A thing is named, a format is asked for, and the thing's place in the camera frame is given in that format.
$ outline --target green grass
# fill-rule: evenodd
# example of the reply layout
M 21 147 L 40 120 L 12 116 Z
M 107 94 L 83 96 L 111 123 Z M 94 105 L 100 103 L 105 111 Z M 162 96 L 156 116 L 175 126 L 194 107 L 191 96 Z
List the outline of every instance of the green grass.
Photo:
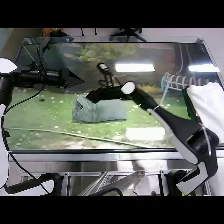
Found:
M 13 103 L 27 98 L 35 93 L 33 89 L 20 91 L 15 89 Z M 5 127 L 24 129 L 48 129 L 53 131 L 69 132 L 85 136 L 118 139 L 128 142 L 125 138 L 126 128 L 159 127 L 161 124 L 140 108 L 134 108 L 134 102 L 127 101 L 128 119 L 123 122 L 104 122 L 98 124 L 72 123 L 72 109 L 75 94 L 61 94 L 43 91 L 26 103 L 12 109 L 5 118 Z M 165 106 L 168 111 L 188 118 L 185 104 L 182 98 L 167 97 Z M 54 133 L 10 130 L 8 139 L 11 149 L 63 149 L 63 148 L 95 148 L 99 141 L 83 140 L 78 137 L 65 136 Z M 167 140 L 155 142 L 152 147 L 170 146 Z

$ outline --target glass tabletop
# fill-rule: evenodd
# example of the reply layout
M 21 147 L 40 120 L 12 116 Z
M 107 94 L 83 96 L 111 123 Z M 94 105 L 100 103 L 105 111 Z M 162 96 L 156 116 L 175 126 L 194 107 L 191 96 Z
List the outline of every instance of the glass tabletop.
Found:
M 186 86 L 208 82 L 222 86 L 218 68 L 212 64 L 203 43 L 164 40 L 142 43 L 134 37 L 128 43 L 125 37 L 90 39 L 51 38 L 50 47 L 44 53 L 45 66 L 69 68 L 85 83 L 67 89 L 48 86 L 34 99 L 11 110 L 5 118 L 11 149 L 172 148 L 160 122 L 130 100 L 99 105 L 101 114 L 110 112 L 113 118 L 104 116 L 92 123 L 87 118 L 88 122 L 74 119 L 77 100 L 85 100 L 91 90 L 101 87 L 99 80 L 103 76 L 96 67 L 100 62 L 105 63 L 122 84 L 134 81 L 162 107 L 186 119 L 190 119 L 182 95 Z M 38 62 L 36 48 L 42 40 L 26 38 L 16 63 L 28 66 L 33 60 Z M 129 70 L 127 65 L 130 64 L 134 69 Z M 212 66 L 209 72 L 203 69 L 207 65 Z M 38 85 L 32 89 L 15 88 L 12 104 L 32 96 L 39 88 Z

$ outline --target black stand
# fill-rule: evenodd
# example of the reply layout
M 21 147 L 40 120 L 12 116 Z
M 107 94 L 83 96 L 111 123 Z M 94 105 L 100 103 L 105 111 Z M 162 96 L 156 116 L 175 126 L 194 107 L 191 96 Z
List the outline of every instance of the black stand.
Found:
M 147 42 L 144 38 L 142 38 L 138 34 L 136 34 L 136 32 L 142 33 L 142 28 L 120 28 L 120 30 L 122 30 L 122 29 L 124 31 L 110 35 L 110 41 L 112 41 L 113 37 L 115 37 L 115 36 L 127 36 L 126 42 L 128 42 L 130 37 L 132 36 L 132 37 L 135 37 L 135 38 L 141 40 L 142 42 Z

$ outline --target folded cloth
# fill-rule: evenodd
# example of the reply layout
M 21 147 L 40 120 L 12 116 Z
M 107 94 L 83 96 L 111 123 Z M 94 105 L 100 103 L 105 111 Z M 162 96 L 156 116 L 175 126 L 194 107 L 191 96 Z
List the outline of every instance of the folded cloth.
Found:
M 224 143 L 224 91 L 218 83 L 209 82 L 205 86 L 191 85 L 187 88 L 194 108 L 204 126 Z
M 98 123 L 127 120 L 125 102 L 119 99 L 101 100 L 94 104 L 84 96 L 78 96 L 72 112 L 72 121 Z

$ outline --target gray cloth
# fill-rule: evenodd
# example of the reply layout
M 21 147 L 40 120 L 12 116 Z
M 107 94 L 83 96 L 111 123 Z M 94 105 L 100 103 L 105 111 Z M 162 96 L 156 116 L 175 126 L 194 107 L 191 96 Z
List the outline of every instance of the gray cloth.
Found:
M 72 111 L 73 122 L 98 123 L 118 120 L 127 120 L 124 101 L 101 100 L 94 104 L 84 96 L 77 97 Z

